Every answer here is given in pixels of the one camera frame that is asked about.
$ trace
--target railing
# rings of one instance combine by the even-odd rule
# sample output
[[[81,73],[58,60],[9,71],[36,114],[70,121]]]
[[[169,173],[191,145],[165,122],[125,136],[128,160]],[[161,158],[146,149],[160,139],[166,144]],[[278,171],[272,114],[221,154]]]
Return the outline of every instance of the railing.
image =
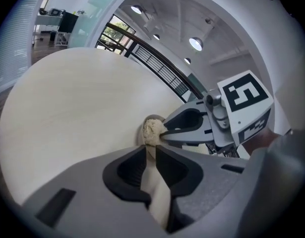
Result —
[[[125,56],[129,57],[132,55],[138,61],[143,63],[148,69],[150,69],[154,74],[156,74],[167,86],[169,86],[183,102],[186,100],[182,95],[188,90],[196,96],[198,99],[202,99],[202,93],[196,88],[194,84],[172,63],[170,62],[163,54],[158,52],[152,46],[147,44],[145,41],[141,40],[137,36],[119,28],[113,24],[107,23],[106,26],[112,28],[113,30],[123,34],[129,39],[133,40],[133,43],[129,48],[118,43],[112,37],[102,33],[101,36],[105,36],[112,42],[106,42],[105,40],[99,39],[98,44],[105,47],[106,49],[112,51],[115,48],[119,50],[126,50]],[[140,47],[133,52],[134,48],[140,45]]]

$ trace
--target white ceiling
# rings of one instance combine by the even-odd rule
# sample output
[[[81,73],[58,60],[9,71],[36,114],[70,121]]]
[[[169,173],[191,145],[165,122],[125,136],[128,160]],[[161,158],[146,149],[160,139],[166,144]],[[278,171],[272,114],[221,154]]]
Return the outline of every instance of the white ceiling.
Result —
[[[131,5],[141,6],[145,13],[135,13]],[[131,22],[127,22],[130,26],[135,23],[149,37],[158,33],[160,43],[179,58],[191,58],[189,67],[196,75],[204,75],[206,68],[213,71],[217,80],[222,80],[251,69],[260,77],[251,55],[237,34],[213,12],[193,0],[125,0],[120,9],[131,18]],[[156,19],[158,24],[147,31],[144,25],[151,18]],[[203,40],[201,52],[189,44],[191,37]],[[231,65],[230,70],[226,71],[228,61],[238,67],[234,69]]]

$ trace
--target round table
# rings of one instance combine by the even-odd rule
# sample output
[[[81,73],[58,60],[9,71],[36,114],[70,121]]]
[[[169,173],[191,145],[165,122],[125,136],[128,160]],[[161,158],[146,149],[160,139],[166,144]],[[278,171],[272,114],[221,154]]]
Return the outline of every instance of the round table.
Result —
[[[73,48],[36,64],[12,89],[0,120],[0,164],[18,204],[71,165],[136,145],[150,114],[182,105],[156,75],[113,52]]]

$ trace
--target rice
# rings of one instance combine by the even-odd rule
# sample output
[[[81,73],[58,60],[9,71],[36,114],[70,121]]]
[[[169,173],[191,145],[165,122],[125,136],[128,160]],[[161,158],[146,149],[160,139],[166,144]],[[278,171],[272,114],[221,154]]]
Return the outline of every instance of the rice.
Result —
[[[147,120],[142,129],[144,143],[151,146],[160,145],[162,143],[160,134],[166,131],[167,128],[163,125],[162,121],[158,119]]]

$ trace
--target wooden floor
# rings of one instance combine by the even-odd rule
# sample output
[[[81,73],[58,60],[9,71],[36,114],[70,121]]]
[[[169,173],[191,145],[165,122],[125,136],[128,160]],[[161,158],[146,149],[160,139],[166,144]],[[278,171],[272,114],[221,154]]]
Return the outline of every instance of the wooden floor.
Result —
[[[37,61],[48,56],[49,54],[52,54],[56,51],[66,49],[66,47],[59,47],[59,46],[54,47],[54,42],[50,42],[50,34],[39,34],[39,35],[35,36],[35,39],[36,39],[35,44],[32,46],[32,53],[31,53],[32,64],[35,64]],[[9,89],[0,93],[0,117],[1,117],[4,103],[8,97],[11,89],[12,89],[12,87],[10,87]],[[0,191],[1,191],[2,195],[11,197],[11,195],[7,189],[7,186],[4,182],[1,168],[0,168]]]

